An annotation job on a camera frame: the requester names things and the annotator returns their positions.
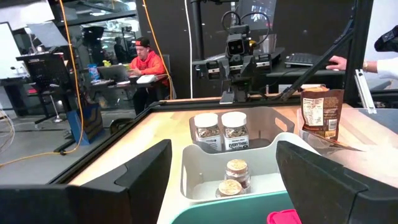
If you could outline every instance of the wristwatch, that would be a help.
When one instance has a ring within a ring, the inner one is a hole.
[[[362,69],[363,69],[365,72],[368,72],[368,62],[367,62],[367,61],[363,62]]]

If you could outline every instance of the laptop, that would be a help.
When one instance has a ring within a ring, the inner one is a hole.
[[[112,65],[110,67],[97,68],[101,77],[105,80],[114,80],[115,82],[129,81],[129,75],[124,65]]]

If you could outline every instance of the pink lid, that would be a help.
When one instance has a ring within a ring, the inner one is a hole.
[[[267,217],[267,224],[301,224],[295,209],[272,212]]]

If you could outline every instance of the glass jar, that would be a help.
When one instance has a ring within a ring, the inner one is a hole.
[[[222,181],[216,191],[216,197],[230,197],[243,194],[242,185],[236,180]]]
[[[249,147],[249,133],[246,127],[246,114],[229,112],[221,117],[224,126],[225,150],[245,149]]]
[[[218,115],[203,113],[193,118],[196,126],[197,141],[209,144],[214,150],[221,151],[221,131],[218,127]]]
[[[243,159],[233,159],[226,164],[225,179],[238,181],[242,185],[243,193],[250,193],[250,171]]]

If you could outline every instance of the snack package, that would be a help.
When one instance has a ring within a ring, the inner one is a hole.
[[[337,141],[344,90],[305,90],[301,93],[303,131]]]

